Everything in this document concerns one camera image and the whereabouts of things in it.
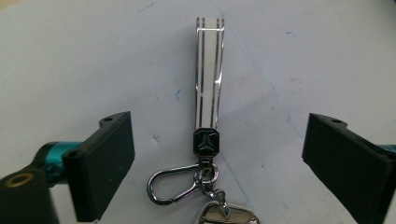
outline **white background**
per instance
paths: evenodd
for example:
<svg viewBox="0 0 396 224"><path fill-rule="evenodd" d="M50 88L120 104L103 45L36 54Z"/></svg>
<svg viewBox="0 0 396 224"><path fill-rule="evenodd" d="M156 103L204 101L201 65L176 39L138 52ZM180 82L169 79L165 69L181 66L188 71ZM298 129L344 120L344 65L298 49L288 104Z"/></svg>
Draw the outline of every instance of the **white background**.
<svg viewBox="0 0 396 224"><path fill-rule="evenodd" d="M264 224L355 223L303 163L308 114L395 144L392 0L20 1L0 9L0 176L49 141L83 141L132 111L136 157L100 223L192 223L201 193L158 206L158 169L196 163L195 20L225 20L217 187ZM161 181L161 196L192 174ZM52 190L76 223L67 186ZM396 223L396 206L387 223Z"/></svg>

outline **chrome hardware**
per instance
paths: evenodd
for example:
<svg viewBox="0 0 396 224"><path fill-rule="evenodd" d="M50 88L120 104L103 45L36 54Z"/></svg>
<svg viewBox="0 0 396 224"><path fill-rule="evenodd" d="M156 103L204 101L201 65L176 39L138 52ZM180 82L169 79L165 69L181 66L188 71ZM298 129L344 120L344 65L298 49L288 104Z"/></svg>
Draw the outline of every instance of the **chrome hardware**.
<svg viewBox="0 0 396 224"><path fill-rule="evenodd" d="M195 224L260 224L254 212L239 206L229 205L230 217L221 214L221 205L217 202L207 203Z"/></svg>
<svg viewBox="0 0 396 224"><path fill-rule="evenodd" d="M193 181L191 187L189 187L188 189L185 189L184 191L180 192L179 194L177 194L171 198L162 199L162 198L159 198L157 195L155 195L154 181L156 178L163 176L163 175L176 175L179 173L184 173L184 172L188 172L188 171L192 171L192 170L197 170L197 172L194 175L194 181ZM176 168L163 169L163 170L157 171L148 180L148 185L147 185L148 197L151 199L152 202L154 202L158 205L168 205L171 203L177 203L181 199L193 194L196 190L200 189L202 186L214 186L216 181L218 180L218 177L219 177L219 169L215 164L212 163L212 170L213 170L212 176L210 176L210 177L206 176L205 178L202 175L202 170L200 170L199 164L180 166L180 167L176 167Z"/></svg>

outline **lobster clasp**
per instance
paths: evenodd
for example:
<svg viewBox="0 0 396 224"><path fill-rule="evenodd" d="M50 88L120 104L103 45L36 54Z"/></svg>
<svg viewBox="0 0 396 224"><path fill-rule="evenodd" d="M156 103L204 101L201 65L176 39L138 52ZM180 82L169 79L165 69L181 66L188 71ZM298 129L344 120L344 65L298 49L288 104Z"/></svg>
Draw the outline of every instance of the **lobster clasp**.
<svg viewBox="0 0 396 224"><path fill-rule="evenodd" d="M212 163L212 168L213 168L213 176L211 177L210 180L202 180L201 177L197 178L197 176L200 176L198 174L201 173L199 164L180 166L180 167L163 169L163 170L157 171L148 180L148 185L147 185L148 197L151 199L152 202L154 202L158 205L169 205L171 203L177 203L181 199L193 194L196 190L200 189L202 187L201 185L205 185L208 183L210 183L211 185L214 185L218 179L219 170L218 170L218 167L213 163ZM179 194L177 194L171 198L162 199L162 198L159 198L157 195L155 195L154 181L157 177L160 177L162 175L176 175L178 173L184 173L184 172L188 172L188 171L192 171L192 170L197 170L197 172L194 175L194 179L193 179L194 181L193 181L191 187L189 187L188 189L185 189L184 191L181 191Z"/></svg>

